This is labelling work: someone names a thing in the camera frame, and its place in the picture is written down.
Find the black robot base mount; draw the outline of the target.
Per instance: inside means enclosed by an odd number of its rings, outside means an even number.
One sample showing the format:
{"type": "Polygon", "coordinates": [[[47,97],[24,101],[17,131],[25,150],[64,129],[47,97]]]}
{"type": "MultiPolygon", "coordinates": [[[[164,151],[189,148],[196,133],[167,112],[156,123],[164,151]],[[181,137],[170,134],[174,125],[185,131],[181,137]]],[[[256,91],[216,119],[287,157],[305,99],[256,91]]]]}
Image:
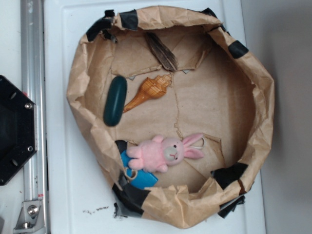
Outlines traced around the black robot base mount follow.
{"type": "Polygon", "coordinates": [[[37,151],[36,105],[0,77],[0,184],[6,185],[37,151]]]}

